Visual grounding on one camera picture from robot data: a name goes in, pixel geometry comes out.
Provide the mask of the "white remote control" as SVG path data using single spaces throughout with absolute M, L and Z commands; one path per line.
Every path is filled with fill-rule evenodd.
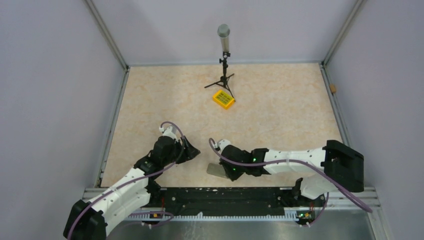
M 206 173 L 215 177 L 229 179 L 225 169 L 222 165 L 216 163 L 209 163 L 206 169 Z

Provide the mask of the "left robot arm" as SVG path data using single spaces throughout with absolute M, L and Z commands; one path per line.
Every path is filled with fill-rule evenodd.
M 105 240 L 135 210 L 160 202 L 155 182 L 164 171 L 197 157 L 200 150 L 185 136 L 160 136 L 153 149 L 139 159 L 118 182 L 88 201 L 71 208 L 63 236 L 67 240 Z

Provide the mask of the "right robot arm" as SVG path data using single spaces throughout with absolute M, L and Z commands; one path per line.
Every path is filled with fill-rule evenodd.
M 295 185 L 293 200 L 307 206 L 324 193 L 364 191 L 364 156 L 338 140 L 303 151 L 280 151 L 268 148 L 242 150 L 227 139 L 212 143 L 225 175 L 235 181 L 243 174 L 260 177 L 282 173 L 312 173 Z

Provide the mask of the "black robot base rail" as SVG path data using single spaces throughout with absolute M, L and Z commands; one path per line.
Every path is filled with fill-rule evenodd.
M 294 208 L 316 210 L 326 201 L 323 194 L 311 200 L 293 193 L 290 187 L 167 187 L 153 194 L 144 209 L 176 217 L 274 217 Z

